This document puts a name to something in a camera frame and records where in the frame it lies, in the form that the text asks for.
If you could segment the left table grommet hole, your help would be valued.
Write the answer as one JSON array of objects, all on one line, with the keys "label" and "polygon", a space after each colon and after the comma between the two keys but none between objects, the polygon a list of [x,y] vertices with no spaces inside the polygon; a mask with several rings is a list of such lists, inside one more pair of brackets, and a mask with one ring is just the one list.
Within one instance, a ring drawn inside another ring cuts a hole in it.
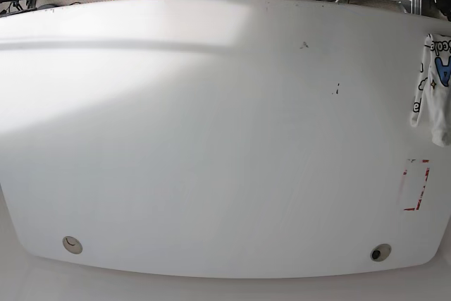
[{"label": "left table grommet hole", "polygon": [[82,253],[82,244],[78,239],[76,239],[72,236],[65,236],[62,239],[62,243],[63,243],[64,248],[71,254],[81,254]]}]

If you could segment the white printed T-shirt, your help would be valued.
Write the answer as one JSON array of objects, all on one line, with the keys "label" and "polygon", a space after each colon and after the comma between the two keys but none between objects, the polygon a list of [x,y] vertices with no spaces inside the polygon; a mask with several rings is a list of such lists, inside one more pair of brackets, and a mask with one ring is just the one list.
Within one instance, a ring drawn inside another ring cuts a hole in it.
[{"label": "white printed T-shirt", "polygon": [[426,108],[433,144],[450,145],[450,38],[426,35],[410,124],[418,126]]}]

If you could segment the red tape rectangle marking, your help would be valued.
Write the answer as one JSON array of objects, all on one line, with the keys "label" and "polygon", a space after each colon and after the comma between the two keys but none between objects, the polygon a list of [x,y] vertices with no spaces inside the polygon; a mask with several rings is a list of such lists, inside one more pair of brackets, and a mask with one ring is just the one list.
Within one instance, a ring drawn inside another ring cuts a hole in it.
[{"label": "red tape rectangle marking", "polygon": [[408,159],[400,185],[400,208],[402,211],[417,211],[420,208],[428,182],[431,161]]}]

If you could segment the table grommet hole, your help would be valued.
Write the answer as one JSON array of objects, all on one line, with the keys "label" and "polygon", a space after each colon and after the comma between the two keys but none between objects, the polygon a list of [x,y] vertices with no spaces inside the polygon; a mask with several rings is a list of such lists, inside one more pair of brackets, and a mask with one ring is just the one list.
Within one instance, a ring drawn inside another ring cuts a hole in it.
[{"label": "table grommet hole", "polygon": [[386,260],[392,251],[392,247],[389,244],[380,244],[372,249],[370,258],[374,262],[382,262]]},{"label": "table grommet hole", "polygon": [[62,239],[62,243],[63,243],[64,248],[71,254],[81,254],[82,253],[82,244],[78,239],[76,239],[72,236],[65,236]]}]

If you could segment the right table grommet hole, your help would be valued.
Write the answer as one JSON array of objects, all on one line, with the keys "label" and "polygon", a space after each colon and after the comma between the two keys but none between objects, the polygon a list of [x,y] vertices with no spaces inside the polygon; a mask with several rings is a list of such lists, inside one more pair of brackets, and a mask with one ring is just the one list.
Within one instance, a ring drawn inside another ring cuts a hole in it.
[{"label": "right table grommet hole", "polygon": [[392,247],[389,244],[380,244],[372,249],[370,258],[374,262],[382,262],[386,260],[392,251]]}]

